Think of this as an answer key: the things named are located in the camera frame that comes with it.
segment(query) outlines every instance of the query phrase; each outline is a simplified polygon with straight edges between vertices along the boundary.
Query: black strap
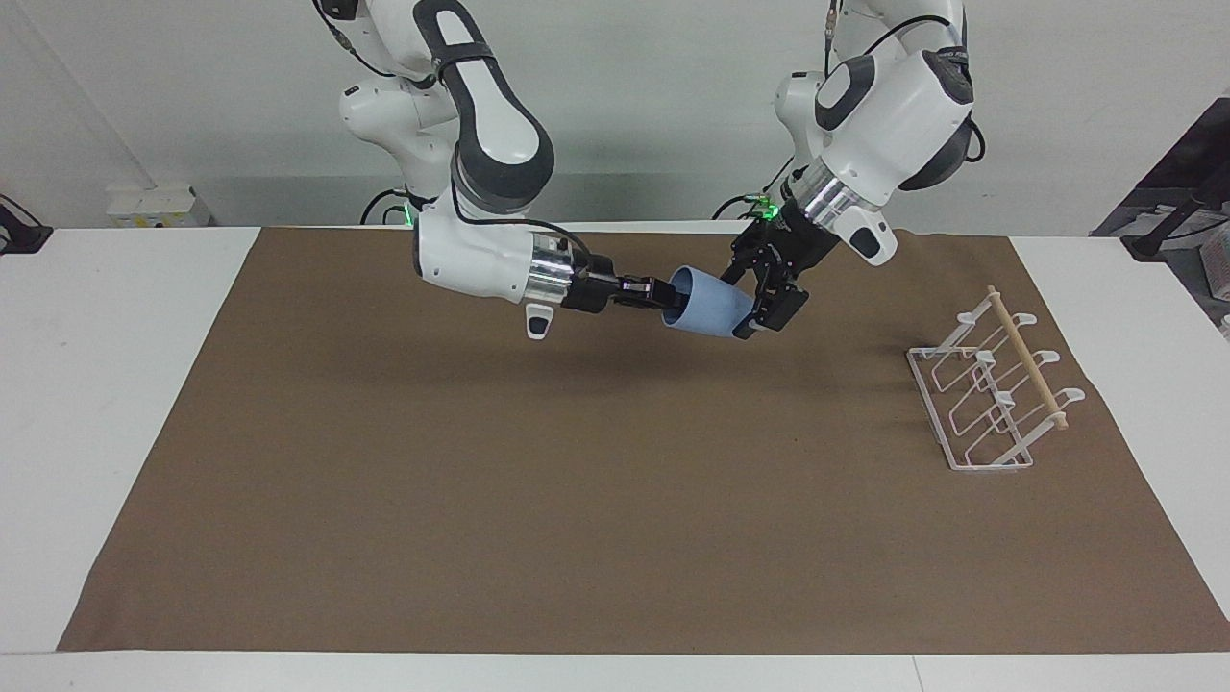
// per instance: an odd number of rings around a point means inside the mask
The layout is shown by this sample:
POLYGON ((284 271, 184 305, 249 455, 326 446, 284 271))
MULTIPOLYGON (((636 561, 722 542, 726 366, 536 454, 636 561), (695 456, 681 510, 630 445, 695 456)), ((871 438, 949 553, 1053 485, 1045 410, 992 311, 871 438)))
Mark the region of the black strap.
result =
POLYGON ((435 76, 439 79, 444 70, 451 68, 458 63, 465 63, 467 60, 494 60, 496 54, 491 52, 491 45, 486 43, 458 43, 455 45, 445 45, 437 50, 435 59, 435 76))

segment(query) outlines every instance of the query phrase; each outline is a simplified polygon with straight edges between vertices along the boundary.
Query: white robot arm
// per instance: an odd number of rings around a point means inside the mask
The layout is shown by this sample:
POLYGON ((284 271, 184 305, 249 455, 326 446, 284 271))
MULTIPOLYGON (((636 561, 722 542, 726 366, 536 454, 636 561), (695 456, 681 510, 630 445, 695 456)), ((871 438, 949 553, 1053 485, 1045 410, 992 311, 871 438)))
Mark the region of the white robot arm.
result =
POLYGON ((524 218, 551 176, 551 140, 458 0, 314 1, 338 42, 381 74, 343 95, 347 127, 397 159, 411 194, 438 199, 416 224, 416 270, 528 302, 533 338, 554 305, 597 312, 610 301, 662 309, 669 326, 704 333, 780 329, 807 299, 802 270, 843 241, 887 261, 895 240, 879 209, 892 192, 934 184, 966 159, 973 91, 959 0, 866 0, 900 38, 827 79, 796 73, 782 84, 779 118, 807 165, 782 183, 777 213, 734 241, 721 280, 689 267, 670 281, 617 275, 566 230, 524 218), (941 28, 919 29, 932 23, 941 28), (454 118, 455 143, 427 132, 454 118), (734 288, 749 269, 755 300, 734 288))

